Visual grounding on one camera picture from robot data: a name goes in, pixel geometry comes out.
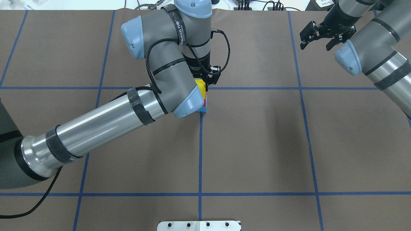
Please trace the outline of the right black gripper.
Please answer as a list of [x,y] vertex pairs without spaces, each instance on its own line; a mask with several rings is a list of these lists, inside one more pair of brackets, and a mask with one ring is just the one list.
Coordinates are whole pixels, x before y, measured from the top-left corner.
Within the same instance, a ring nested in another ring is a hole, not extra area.
[[323,38],[324,34],[333,34],[333,38],[326,44],[326,50],[330,51],[340,43],[346,43],[355,33],[357,18],[347,15],[336,1],[324,18],[322,24],[310,21],[300,32],[300,48],[304,50],[307,45]]

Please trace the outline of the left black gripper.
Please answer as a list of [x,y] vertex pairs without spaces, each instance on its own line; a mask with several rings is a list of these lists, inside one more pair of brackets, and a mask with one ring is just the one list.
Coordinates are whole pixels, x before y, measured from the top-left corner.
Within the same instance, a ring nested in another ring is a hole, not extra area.
[[206,77],[208,77],[208,74],[204,72],[201,66],[204,66],[204,68],[208,72],[211,72],[210,53],[211,52],[209,51],[206,56],[200,57],[198,59],[201,65],[197,62],[197,59],[195,57],[188,57],[186,54],[183,54],[183,57],[186,60],[189,70],[191,71],[191,74],[193,75],[194,78],[205,79]]

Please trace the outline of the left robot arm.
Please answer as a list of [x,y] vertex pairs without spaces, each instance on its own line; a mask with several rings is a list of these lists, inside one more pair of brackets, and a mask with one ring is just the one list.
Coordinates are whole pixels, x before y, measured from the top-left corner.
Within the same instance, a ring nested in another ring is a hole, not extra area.
[[121,26],[132,57],[145,59],[151,83],[42,135],[24,137],[1,105],[1,189],[56,176],[65,164],[166,114],[185,117],[204,104],[189,65],[210,53],[212,3],[175,0]]

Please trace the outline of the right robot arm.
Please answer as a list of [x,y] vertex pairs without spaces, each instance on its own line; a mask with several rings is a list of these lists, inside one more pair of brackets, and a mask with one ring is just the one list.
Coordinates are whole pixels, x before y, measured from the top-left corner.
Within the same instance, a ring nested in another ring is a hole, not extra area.
[[355,24],[376,0],[337,0],[323,22],[310,21],[300,32],[300,48],[330,38],[326,50],[342,43],[334,57],[349,74],[363,73],[407,115],[410,104],[410,59],[394,46],[410,34],[409,0],[382,0],[384,9],[361,30]]

